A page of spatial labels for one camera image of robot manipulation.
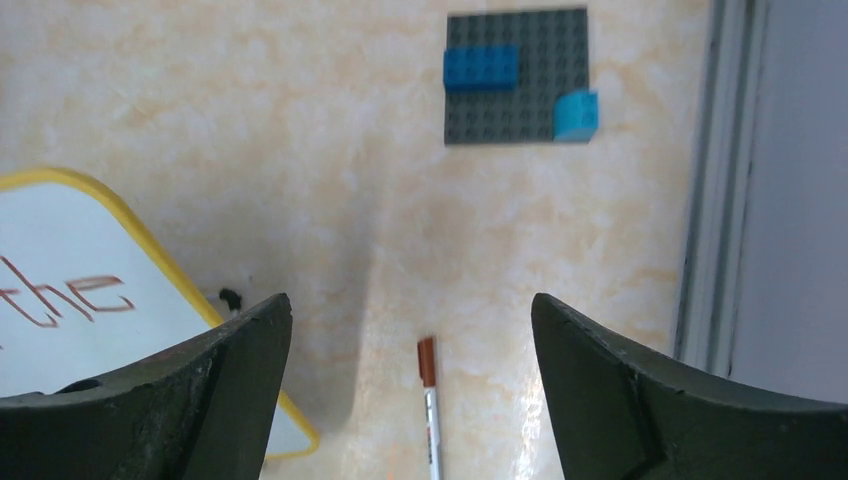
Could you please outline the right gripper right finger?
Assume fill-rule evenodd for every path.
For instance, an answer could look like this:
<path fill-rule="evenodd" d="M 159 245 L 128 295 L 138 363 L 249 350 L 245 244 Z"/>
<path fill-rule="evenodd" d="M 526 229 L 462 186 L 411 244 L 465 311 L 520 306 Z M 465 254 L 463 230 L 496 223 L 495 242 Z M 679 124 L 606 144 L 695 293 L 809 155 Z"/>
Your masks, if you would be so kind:
<path fill-rule="evenodd" d="M 536 356 L 568 479 L 843 479 L 847 408 L 736 383 L 532 303 Z"/>

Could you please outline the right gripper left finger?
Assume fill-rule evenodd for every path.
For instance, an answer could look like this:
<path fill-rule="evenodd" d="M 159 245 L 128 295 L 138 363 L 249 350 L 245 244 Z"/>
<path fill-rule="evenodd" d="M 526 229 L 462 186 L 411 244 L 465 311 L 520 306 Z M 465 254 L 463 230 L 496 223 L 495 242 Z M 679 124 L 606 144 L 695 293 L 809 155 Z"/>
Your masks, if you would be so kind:
<path fill-rule="evenodd" d="M 278 293 L 120 369 L 3 398 L 2 477 L 258 478 L 292 325 Z"/>

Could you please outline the yellow framed whiteboard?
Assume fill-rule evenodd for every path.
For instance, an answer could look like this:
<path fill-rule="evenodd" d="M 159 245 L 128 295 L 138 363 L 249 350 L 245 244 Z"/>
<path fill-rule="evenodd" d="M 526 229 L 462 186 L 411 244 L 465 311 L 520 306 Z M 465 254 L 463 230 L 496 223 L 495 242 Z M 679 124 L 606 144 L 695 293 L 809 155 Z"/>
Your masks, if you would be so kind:
<path fill-rule="evenodd" d="M 233 318 L 130 207 L 66 168 L 1 178 L 1 392 L 50 393 Z"/>

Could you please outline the white marker pen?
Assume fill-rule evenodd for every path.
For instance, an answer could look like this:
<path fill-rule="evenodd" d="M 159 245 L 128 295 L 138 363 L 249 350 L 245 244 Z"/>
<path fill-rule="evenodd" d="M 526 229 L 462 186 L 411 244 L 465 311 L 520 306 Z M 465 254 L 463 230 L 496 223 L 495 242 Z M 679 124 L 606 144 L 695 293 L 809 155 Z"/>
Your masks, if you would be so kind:
<path fill-rule="evenodd" d="M 440 429 L 438 415 L 437 390 L 424 388 L 424 401 L 427 422 L 428 459 L 431 480 L 442 479 L 442 461 L 440 455 Z"/>

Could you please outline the red marker cap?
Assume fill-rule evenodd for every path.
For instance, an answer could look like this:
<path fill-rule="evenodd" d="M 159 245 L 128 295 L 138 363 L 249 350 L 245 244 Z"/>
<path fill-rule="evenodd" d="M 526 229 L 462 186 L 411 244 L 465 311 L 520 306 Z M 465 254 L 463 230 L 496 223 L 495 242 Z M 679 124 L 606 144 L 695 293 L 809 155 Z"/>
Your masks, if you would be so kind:
<path fill-rule="evenodd" d="M 429 336 L 417 342 L 419 376 L 425 388 L 436 386 L 435 337 Z"/>

